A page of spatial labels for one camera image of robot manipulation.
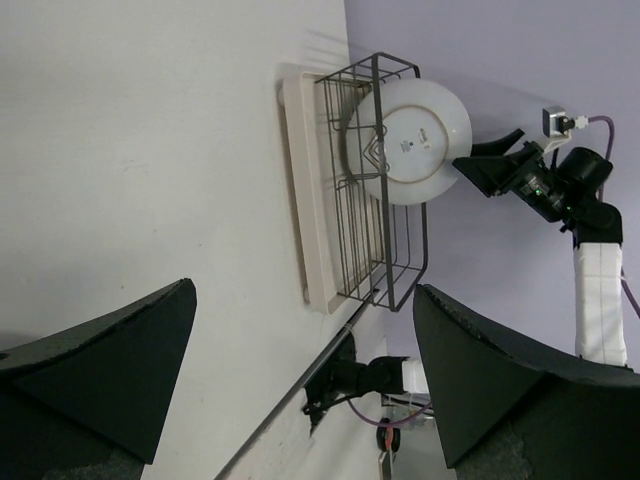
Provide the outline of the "red and teal floral plate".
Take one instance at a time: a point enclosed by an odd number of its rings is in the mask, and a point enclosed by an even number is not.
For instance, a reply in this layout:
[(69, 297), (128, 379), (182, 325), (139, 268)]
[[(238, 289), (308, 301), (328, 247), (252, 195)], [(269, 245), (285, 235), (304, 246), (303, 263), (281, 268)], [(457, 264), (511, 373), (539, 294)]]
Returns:
[(458, 180), (453, 160), (472, 149), (472, 127), (461, 100), (421, 78), (380, 87), (381, 119), (369, 93), (343, 125), (343, 158), (374, 198), (416, 205), (445, 193)]

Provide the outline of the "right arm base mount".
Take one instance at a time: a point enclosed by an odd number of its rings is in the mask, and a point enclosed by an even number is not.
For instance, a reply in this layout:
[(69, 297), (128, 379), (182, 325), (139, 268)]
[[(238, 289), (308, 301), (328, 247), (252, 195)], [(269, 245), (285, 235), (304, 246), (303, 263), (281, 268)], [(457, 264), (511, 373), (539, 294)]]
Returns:
[(422, 362), (411, 357), (379, 356), (368, 363), (356, 359), (354, 336), (348, 334), (303, 383), (302, 408), (314, 432), (334, 406), (370, 393), (383, 396), (423, 395), (430, 391)]

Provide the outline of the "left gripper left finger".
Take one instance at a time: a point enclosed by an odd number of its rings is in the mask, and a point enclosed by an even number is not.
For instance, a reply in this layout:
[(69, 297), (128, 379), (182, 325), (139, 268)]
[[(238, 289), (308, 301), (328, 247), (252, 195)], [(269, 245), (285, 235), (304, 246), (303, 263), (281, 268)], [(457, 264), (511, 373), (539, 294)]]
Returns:
[(196, 287), (181, 279), (2, 351), (2, 478), (141, 478), (155, 459), (196, 309)]

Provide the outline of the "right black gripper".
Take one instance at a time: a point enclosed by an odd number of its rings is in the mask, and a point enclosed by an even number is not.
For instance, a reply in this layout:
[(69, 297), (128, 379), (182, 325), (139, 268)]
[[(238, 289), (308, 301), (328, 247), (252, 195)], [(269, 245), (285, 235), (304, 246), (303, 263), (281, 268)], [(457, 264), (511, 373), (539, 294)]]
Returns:
[(518, 128), (493, 141), (474, 143), (471, 157), (459, 157), (453, 166), (487, 198), (513, 193), (550, 223), (565, 222), (571, 206), (569, 187), (544, 161), (535, 142), (505, 155), (525, 132)]

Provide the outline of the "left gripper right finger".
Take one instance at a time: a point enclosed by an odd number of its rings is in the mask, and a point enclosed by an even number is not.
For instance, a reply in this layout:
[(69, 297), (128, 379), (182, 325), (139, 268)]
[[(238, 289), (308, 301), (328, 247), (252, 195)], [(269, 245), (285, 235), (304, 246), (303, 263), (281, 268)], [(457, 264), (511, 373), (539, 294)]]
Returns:
[(458, 478), (638, 478), (638, 373), (552, 348), (431, 285), (414, 291), (413, 323)]

